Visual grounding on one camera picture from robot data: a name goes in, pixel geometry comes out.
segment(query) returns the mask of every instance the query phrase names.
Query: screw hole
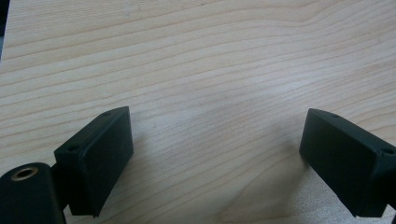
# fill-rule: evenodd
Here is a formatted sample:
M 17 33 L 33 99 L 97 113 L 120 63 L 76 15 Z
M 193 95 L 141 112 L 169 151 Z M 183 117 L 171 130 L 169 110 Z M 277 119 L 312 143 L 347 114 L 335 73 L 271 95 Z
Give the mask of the screw hole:
M 78 149 L 79 149 L 79 147 L 77 147 L 77 146 L 71 146 L 67 150 L 70 152 L 73 152 L 73 151 L 77 151 Z
M 23 168 L 21 170 L 19 170 L 17 173 L 15 173 L 11 179 L 13 181 L 21 181 L 21 180 L 25 180 L 27 178 L 30 178 L 32 176 L 34 176 L 35 174 L 37 174 L 38 169 L 36 167 L 26 167 Z
M 381 148 L 381 150 L 382 150 L 383 152 L 385 152 L 386 154 L 389 154 L 389 155 L 395 154 L 395 151 L 392 150 L 392 149 L 390 149 L 390 148 Z

